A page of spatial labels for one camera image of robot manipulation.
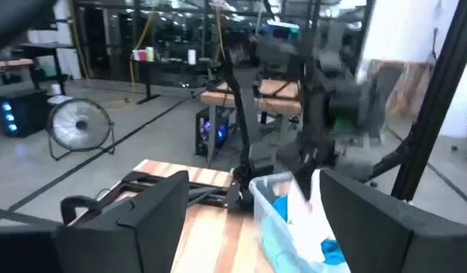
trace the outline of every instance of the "gray floor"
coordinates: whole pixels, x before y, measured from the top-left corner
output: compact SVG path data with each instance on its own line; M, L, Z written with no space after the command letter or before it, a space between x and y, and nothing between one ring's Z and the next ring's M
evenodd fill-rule
M90 83L76 82L68 84L68 93L71 96L87 97L98 102L123 100L125 96L132 96L130 87L126 83L93 81L91 87L95 87L95 89L85 88L88 85ZM141 99L142 94L140 93L143 92L143 87L137 86L136 91L138 92L137 98ZM117 138L120 139L172 105L184 100L189 94L163 93L162 95L143 105L131 104L130 107L125 109L110 110L109 114L115 122ZM111 109L121 108L124 103L104 103L103 105L107 109ZM119 179L145 158L205 167L205 159L193 155L195 113L204 107L198 99L186 100L162 118L123 141L117 147L115 155L102 155L20 207L17 212L60 221L59 203L63 198L70 195L94 197L101 189L109 188L117 183ZM275 143L275 136L270 137ZM396 138L387 134L383 146L375 149L351 148L348 150L347 156L362 156L375 163L382 156L395 149L398 144L399 141ZM237 134L229 140L227 147L219 153L212 163L212 168L228 171L235 167L238 162L237 148L239 146L240 142ZM75 153L59 162L55 162L49 157L45 132L33 134L25 139L7 138L0 133L0 209L8 209L17 201L60 177L96 153ZM461 164L452 158L459 157L459 154L451 155L450 152L441 152L440 155L448 158L447 160L454 164L454 168L459 170L459 173L467 171L467 163L464 162L462 156ZM431 161L436 164L435 159L431 158ZM461 181L464 180L462 184L467 184L464 175L467 174L461 174L458 177ZM377 179L378 189L389 193L395 177L396 170L379 177ZM467 223L467 203L457 196L431 170L426 169L416 193L414 204L448 219ZM8 220L0 221L0 225L10 224L16 223Z

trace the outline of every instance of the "wooden board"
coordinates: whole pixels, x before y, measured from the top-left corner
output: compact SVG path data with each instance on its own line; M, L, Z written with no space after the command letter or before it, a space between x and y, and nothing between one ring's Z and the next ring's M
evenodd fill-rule
M19 60L12 60L12 61L0 61L0 67L15 67L15 66L24 66L24 65L31 65L33 63L30 59L19 59Z
M288 83L283 80L262 80L259 92L263 95L272 95L280 90L276 96L279 99L295 99L298 94L298 86L296 83ZM223 82L216 89L231 91L227 83Z
M257 109L274 114L299 115L301 104L297 101L286 99L256 99ZM200 95L200 101L206 105L222 105L235 107L234 95L220 92L207 91Z
M190 181L227 187L230 173L145 160L135 171L167 177L186 170ZM123 193L119 199L133 196ZM171 272L273 272L258 242L251 215L229 214L226 209L193 205L186 211Z

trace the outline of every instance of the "translucent plastic container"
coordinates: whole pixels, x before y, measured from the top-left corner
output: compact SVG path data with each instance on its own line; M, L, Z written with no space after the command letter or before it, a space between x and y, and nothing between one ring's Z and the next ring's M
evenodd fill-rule
M336 266L310 264L297 254L287 223L271 204L273 199L287 195L293 180L292 174L286 172L257 177L249 184L249 190L254 196L254 221L259 229L259 246L272 268L279 273L349 272L346 263Z

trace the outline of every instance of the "wooden table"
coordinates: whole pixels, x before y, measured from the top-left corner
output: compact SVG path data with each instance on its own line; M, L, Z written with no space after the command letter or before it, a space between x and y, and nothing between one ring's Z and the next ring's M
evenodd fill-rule
M134 168L160 177L182 170L188 171L192 182L228 187L232 181L232 175L225 171L147 159ZM134 195L125 192L117 200ZM231 214L214 206L190 206L171 272L273 272L257 234L252 215Z
M259 87L259 92L263 95L272 95L279 90L285 81L282 80L262 80ZM221 83L215 89L230 91L227 83ZM298 87L296 83L289 83L281 89L276 96L279 99L260 98L257 99L259 111L266 111L275 114L284 115L299 115L301 113L301 104L295 100L298 95ZM223 105L225 107L235 107L234 95L220 93L215 91L207 91L200 95L200 101L206 105Z
M27 59L27 58L22 58L19 60L10 60L10 61L0 61L0 68L4 67L13 67L13 68L19 68L21 69L21 76L23 78L23 81L31 81L32 77L30 76L33 69L31 65L33 64L33 60ZM2 79L1 79L1 74L0 74L0 86L3 84Z

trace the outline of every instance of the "floor fan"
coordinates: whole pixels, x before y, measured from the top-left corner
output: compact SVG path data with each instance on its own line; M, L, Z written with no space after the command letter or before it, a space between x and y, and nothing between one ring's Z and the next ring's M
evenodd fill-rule
M50 156L56 161L72 152L101 149L113 155L115 151L114 123L105 109L90 99L68 99L56 105L50 112L46 130ZM109 136L112 145L102 147ZM52 140L66 153L56 156Z

